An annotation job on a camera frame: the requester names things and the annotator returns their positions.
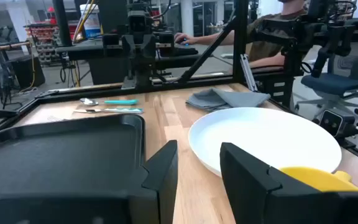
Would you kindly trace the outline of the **white metal strip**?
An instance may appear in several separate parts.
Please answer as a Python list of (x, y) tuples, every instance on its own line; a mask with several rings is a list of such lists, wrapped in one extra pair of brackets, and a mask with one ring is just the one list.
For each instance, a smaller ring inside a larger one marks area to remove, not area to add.
[(258, 92), (252, 70), (249, 65), (248, 57), (246, 54), (240, 54), (241, 67), (244, 72), (244, 77), (247, 82), (248, 89), (253, 92)]

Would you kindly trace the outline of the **black box on floor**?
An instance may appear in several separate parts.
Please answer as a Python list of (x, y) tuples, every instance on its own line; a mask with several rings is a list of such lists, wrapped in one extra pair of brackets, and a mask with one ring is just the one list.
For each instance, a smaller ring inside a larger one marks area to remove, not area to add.
[(21, 89), (38, 87), (45, 83), (45, 76), (38, 57), (24, 55), (10, 61)]

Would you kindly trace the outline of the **person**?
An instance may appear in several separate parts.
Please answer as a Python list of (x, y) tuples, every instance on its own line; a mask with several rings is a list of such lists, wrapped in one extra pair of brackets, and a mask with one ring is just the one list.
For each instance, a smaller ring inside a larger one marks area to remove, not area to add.
[(296, 19), (302, 14), (306, 14), (304, 9), (305, 0), (278, 0), (283, 4), (283, 9), (279, 14), (267, 14), (262, 16), (247, 26), (246, 43), (251, 43), (251, 50), (249, 54), (249, 63), (262, 58), (273, 57), (281, 53), (282, 46), (265, 41), (256, 41), (251, 37), (251, 32), (264, 20), (264, 19), (283, 19), (292, 20)]

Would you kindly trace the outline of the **white round plate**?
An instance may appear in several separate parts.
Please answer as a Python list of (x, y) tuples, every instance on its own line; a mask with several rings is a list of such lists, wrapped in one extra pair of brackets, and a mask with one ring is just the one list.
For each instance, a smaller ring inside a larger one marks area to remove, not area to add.
[(321, 126), (301, 116), (268, 108), (231, 108), (207, 114), (188, 133), (200, 162), (220, 176), (220, 148), (232, 143), (280, 169), (311, 167), (334, 172), (342, 160), (338, 142)]

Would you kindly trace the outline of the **yellow mug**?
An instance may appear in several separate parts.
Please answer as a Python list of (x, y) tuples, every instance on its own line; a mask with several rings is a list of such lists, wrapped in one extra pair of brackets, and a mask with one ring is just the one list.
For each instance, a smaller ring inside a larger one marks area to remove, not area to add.
[(280, 171), (322, 192), (358, 191), (358, 187), (351, 182), (352, 177), (343, 171), (330, 173), (311, 167), (284, 167)]

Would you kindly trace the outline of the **blue grey office chair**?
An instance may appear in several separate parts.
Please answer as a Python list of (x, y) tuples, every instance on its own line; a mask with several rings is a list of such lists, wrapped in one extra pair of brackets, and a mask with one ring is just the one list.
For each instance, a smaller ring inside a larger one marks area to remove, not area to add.
[(358, 105), (348, 102), (358, 98), (358, 54), (329, 59), (326, 73), (318, 78), (305, 75), (301, 84), (312, 89), (320, 99), (299, 101), (295, 110), (298, 111), (301, 104), (320, 105), (314, 118), (319, 118), (324, 110), (337, 109), (358, 120)]

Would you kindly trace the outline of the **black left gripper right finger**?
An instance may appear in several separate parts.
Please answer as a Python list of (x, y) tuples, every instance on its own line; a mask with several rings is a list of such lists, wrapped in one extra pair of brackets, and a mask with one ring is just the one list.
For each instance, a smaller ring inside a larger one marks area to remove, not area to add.
[(358, 224), (358, 192), (322, 192), (228, 142), (220, 166), (236, 224)]

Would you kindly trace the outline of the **red parts bin rack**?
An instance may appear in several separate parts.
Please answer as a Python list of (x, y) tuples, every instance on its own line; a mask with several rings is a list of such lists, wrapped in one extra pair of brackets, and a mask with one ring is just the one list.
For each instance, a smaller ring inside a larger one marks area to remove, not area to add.
[(41, 65), (52, 66), (62, 60), (68, 60), (66, 52), (57, 52), (62, 42), (60, 29), (56, 24), (29, 24), (24, 26), (24, 29), (35, 46)]

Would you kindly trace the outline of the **person's forearm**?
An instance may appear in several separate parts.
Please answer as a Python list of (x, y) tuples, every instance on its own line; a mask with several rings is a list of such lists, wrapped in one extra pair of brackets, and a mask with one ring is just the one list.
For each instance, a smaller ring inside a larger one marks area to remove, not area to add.
[[(195, 37), (194, 38), (195, 44), (211, 45), (222, 33), (223, 32), (212, 34), (212, 35), (207, 35), (207, 36), (202, 36), (202, 37)], [(221, 41), (220, 45), (233, 45), (234, 44), (234, 34), (235, 34), (234, 30), (230, 31), (230, 33), (228, 33), (228, 35), (224, 38), (224, 40)]]
[(276, 54), (273, 57), (262, 58), (251, 62), (250, 68), (266, 67), (266, 66), (282, 66), (285, 62), (285, 56), (281, 53)]

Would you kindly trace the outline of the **black upright post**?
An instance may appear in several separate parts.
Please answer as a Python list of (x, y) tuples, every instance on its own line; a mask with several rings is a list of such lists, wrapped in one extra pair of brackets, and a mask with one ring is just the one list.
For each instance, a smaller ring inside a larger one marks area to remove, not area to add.
[(62, 45), (64, 47), (72, 46), (64, 2), (63, 0), (52, 0), (52, 3), (55, 10), (57, 24), (60, 30), (60, 40)]

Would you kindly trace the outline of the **silver spoon teal handle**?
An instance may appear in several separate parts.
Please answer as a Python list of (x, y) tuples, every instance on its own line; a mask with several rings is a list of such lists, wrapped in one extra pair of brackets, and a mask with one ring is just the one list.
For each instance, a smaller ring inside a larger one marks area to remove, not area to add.
[(96, 106), (96, 105), (136, 105), (138, 100), (105, 100), (105, 101), (96, 101), (89, 98), (81, 98), (80, 101), (84, 105)]

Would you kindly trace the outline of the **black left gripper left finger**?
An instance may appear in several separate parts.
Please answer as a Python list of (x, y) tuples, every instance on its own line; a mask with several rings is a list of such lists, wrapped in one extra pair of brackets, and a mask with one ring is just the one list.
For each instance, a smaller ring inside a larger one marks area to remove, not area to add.
[(92, 159), (79, 169), (0, 180), (0, 224), (172, 224), (177, 142), (130, 172), (121, 161)]

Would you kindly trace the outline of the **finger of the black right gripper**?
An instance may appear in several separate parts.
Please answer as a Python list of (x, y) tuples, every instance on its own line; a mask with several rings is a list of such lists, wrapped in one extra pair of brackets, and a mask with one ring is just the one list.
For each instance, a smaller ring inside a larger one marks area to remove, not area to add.
[(153, 34), (146, 34), (143, 36), (143, 43), (140, 45), (140, 52), (145, 58), (155, 58), (156, 38)]
[(122, 36), (122, 50), (128, 58), (136, 57), (136, 44), (133, 35), (127, 34)]

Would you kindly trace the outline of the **grey cloth napkin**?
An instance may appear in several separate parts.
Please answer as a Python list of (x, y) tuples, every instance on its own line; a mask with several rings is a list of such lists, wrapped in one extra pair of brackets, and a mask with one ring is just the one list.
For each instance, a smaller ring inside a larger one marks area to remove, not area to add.
[(257, 92), (230, 92), (210, 88), (192, 94), (186, 104), (207, 112), (229, 108), (258, 107), (270, 99), (270, 95)]

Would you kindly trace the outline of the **black background desk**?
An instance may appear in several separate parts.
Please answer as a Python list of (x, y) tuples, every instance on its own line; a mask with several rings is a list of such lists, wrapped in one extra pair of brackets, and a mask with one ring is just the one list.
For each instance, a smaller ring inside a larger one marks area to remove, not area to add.
[[(100, 39), (86, 40), (71, 47), (59, 47), (56, 52), (66, 52), (71, 61), (86, 60), (94, 85), (119, 83), (130, 69), (129, 62), (123, 57), (105, 57)], [(159, 50), (156, 66), (159, 70), (190, 67), (199, 58), (200, 54), (196, 49), (176, 44), (172, 49)]]

